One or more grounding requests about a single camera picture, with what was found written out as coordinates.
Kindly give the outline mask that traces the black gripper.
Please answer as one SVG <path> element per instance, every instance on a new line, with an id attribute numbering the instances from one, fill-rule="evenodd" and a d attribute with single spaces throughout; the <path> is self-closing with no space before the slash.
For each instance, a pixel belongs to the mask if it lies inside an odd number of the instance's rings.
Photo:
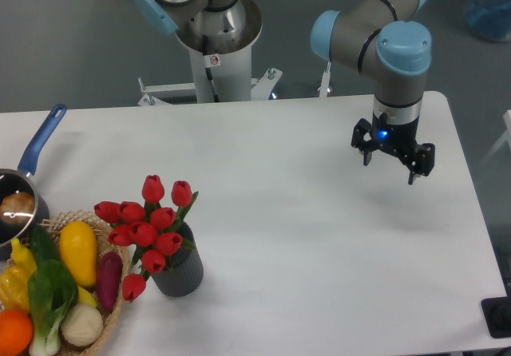
<path id="1" fill-rule="evenodd" d="M 408 185 L 434 168 L 435 145 L 417 144 L 416 132 L 421 105 L 394 107 L 374 105 L 372 124 L 362 118 L 354 126 L 351 146 L 362 154 L 367 166 L 374 151 L 397 157 L 409 170 Z"/>

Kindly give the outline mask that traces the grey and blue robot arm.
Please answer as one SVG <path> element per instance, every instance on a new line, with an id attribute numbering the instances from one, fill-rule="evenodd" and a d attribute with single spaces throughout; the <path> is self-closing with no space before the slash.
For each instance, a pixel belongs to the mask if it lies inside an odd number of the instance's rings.
<path id="1" fill-rule="evenodd" d="M 435 146 L 416 133 L 432 60 L 432 37 L 412 17 L 427 0 L 361 0 L 347 13 L 328 10 L 311 29 L 311 50 L 375 82 L 371 120 L 355 125 L 351 146 L 363 163 L 373 152 L 397 158 L 412 184 L 434 168 Z"/>

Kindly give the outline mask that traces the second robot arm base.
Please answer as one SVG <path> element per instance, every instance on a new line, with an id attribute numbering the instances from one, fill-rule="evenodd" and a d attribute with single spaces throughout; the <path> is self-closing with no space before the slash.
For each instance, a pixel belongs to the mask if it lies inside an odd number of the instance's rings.
<path id="1" fill-rule="evenodd" d="M 256 42 L 262 15 L 253 0 L 134 0 L 164 35 L 204 55 L 235 53 Z"/>

